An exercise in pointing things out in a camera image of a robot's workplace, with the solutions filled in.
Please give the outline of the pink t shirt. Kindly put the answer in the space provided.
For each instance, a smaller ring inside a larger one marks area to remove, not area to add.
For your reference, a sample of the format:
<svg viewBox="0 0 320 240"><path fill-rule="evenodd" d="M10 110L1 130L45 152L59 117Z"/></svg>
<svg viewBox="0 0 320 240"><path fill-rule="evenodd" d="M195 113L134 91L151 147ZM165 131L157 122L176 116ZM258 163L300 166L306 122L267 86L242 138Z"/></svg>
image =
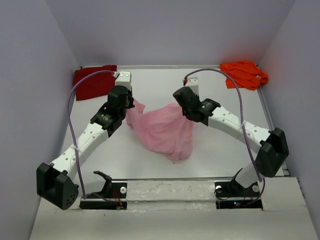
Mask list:
<svg viewBox="0 0 320 240"><path fill-rule="evenodd" d="M164 154L172 161L188 159L193 150L194 122L183 116L177 103L145 112L145 105L133 101L126 112L126 124L149 151Z"/></svg>

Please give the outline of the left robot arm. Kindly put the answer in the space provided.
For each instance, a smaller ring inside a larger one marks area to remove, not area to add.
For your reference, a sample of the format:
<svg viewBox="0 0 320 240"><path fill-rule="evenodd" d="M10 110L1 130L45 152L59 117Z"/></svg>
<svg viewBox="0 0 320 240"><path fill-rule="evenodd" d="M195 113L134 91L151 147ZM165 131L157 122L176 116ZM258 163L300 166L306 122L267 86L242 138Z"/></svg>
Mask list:
<svg viewBox="0 0 320 240"><path fill-rule="evenodd" d="M70 208L79 194L79 186L73 180L75 176L81 176L81 166L122 125L127 110L133 107L131 84L113 86L107 101L90 119L82 134L73 138L73 144L49 164L38 166L37 194L61 210Z"/></svg>

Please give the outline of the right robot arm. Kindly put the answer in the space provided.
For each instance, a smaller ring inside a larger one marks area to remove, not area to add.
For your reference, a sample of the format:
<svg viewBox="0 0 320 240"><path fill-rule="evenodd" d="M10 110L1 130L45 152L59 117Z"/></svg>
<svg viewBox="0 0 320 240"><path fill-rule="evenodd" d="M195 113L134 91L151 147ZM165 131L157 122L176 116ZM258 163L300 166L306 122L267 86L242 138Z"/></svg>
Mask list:
<svg viewBox="0 0 320 240"><path fill-rule="evenodd" d="M273 178L289 156L286 135L280 128L268 130L244 121L212 99L200 101L187 86L174 92L173 97L188 120L220 130L244 143L249 154L256 153L256 158L240 169L230 183L235 196L242 196L257 181Z"/></svg>

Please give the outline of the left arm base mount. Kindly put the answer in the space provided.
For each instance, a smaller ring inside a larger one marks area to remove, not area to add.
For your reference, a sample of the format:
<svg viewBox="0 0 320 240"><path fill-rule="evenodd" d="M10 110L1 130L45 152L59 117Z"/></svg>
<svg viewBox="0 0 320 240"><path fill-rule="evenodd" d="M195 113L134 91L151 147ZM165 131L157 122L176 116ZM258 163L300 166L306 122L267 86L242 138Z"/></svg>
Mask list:
<svg viewBox="0 0 320 240"><path fill-rule="evenodd" d="M79 208L82 210L126 210L128 182L113 180L109 175L94 171L104 179L104 185L98 192L90 193L80 200Z"/></svg>

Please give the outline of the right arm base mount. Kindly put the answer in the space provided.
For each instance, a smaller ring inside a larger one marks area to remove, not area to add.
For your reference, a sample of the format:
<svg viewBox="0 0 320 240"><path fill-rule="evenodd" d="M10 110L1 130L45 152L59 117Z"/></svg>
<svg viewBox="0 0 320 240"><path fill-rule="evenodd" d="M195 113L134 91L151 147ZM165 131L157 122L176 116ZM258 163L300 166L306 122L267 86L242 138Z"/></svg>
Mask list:
<svg viewBox="0 0 320 240"><path fill-rule="evenodd" d="M218 210L263 209L257 181L247 188L238 184L234 177L229 181L216 181L213 193Z"/></svg>

